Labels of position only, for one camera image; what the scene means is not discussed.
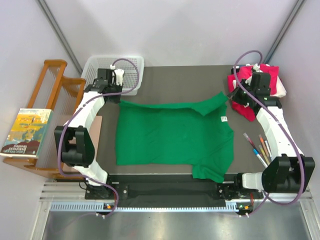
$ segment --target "blue marker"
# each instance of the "blue marker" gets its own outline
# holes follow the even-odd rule
[[[260,160],[260,162],[263,164],[263,166],[265,168],[268,167],[268,164],[265,162],[265,160],[260,156],[260,154],[258,153],[258,151],[256,149],[253,149],[254,154],[256,155],[256,157]]]

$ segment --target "white backdrop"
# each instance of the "white backdrop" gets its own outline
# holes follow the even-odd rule
[[[0,21],[2,146],[19,108],[26,107],[29,101],[45,59],[64,59],[68,62],[66,75],[79,75],[36,1],[2,1]],[[45,180],[3,163],[0,157],[1,239],[28,239]]]
[[[313,157],[310,189],[320,213],[320,1],[308,0],[280,44],[271,64],[280,66],[288,92],[283,111],[296,143]]]
[[[46,2],[83,67],[101,54],[139,55],[146,66],[229,65],[248,50],[266,54],[296,0]]]

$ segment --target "pile of clothes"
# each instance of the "pile of clothes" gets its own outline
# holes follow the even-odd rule
[[[236,74],[240,81],[242,79],[246,79],[245,82],[250,85],[253,71],[270,74],[271,76],[270,85],[269,85],[270,96],[282,98],[287,94],[286,89],[278,76],[279,74],[278,66],[270,66],[268,64],[246,65],[246,66],[239,67],[237,69]],[[229,89],[229,92],[231,93],[238,86],[235,75],[234,74],[229,75],[227,78],[227,81],[228,81],[228,89]],[[234,110],[236,110],[239,114],[243,115],[250,122],[256,119],[255,113],[250,107],[241,105],[234,101],[232,102],[231,106]]]

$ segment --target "white wall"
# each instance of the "white wall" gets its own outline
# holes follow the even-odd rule
[[[308,0],[280,44],[271,64],[280,66],[288,95],[283,110],[303,153],[315,160],[310,189],[320,213],[320,1]]]
[[[296,0],[47,0],[82,66],[139,55],[146,66],[234,64],[266,54]],[[257,55],[243,59],[256,62]]]
[[[2,1],[0,7],[0,146],[19,108],[26,106],[45,59],[64,59],[78,77],[34,0]],[[45,178],[4,164],[0,158],[0,235],[25,240],[31,233]]]

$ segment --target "book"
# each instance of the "book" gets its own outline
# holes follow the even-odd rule
[[[52,115],[51,109],[20,108],[0,155],[37,159]]]

